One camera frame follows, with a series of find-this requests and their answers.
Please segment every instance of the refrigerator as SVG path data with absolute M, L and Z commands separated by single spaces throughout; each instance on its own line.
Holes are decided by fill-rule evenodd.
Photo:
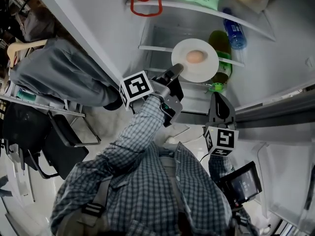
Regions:
M 163 12 L 156 17 L 133 14 L 130 0 L 42 1 L 117 85 L 142 70 L 154 76 L 170 68 L 171 52 L 181 40 L 208 41 L 212 31 L 224 30 L 224 19 L 241 24 L 248 45 L 233 51 L 227 61 L 233 72 L 223 92 L 237 111 L 241 140 L 237 160 L 258 165 L 264 191 L 257 199 L 266 216 L 271 211 L 304 232 L 314 230 L 315 202 L 310 202 L 314 120 L 312 111 L 298 114 L 313 94 L 284 100 L 292 113 L 285 111 L 287 105 L 266 103 L 315 84 L 315 0 L 270 0 L 259 14 L 237 0 L 220 0 L 218 11 L 183 0 L 162 0 Z M 235 16 L 223 13 L 224 7 Z M 154 13 L 158 0 L 135 1 L 134 8 Z M 184 98 L 179 122 L 203 124 L 210 105 L 211 93 L 205 93 L 209 85 L 180 81 Z

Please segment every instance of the brown egg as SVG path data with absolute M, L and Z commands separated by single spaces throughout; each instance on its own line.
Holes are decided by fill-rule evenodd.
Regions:
M 198 51 L 198 50 L 190 51 L 186 55 L 186 60 L 192 64 L 201 63 L 201 62 L 203 62 L 204 59 L 205 59 L 205 57 L 204 57 L 203 52 Z

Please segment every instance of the black and white marker cube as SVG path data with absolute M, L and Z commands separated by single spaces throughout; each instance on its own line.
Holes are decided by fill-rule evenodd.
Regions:
M 236 147 L 238 130 L 208 127 L 205 139 L 209 154 L 228 156 Z
M 153 93 L 153 88 L 146 73 L 142 71 L 121 80 L 119 93 L 126 110 L 129 110 L 131 102 Z

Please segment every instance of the gray jacket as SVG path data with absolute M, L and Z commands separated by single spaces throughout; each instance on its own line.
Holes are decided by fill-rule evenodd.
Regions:
M 85 106 L 105 106 L 117 99 L 109 88 L 115 83 L 104 70 L 64 39 L 48 39 L 44 48 L 14 66 L 10 79 L 34 93 Z

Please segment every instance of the white plate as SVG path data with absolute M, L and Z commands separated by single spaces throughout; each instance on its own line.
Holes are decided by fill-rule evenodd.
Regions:
M 206 58 L 198 64 L 189 63 L 186 55 L 190 51 L 202 51 Z M 192 82 L 204 82 L 211 79 L 218 71 L 219 58 L 213 47 L 207 42 L 189 38 L 179 42 L 172 52 L 172 64 L 180 63 L 184 66 L 181 76 Z

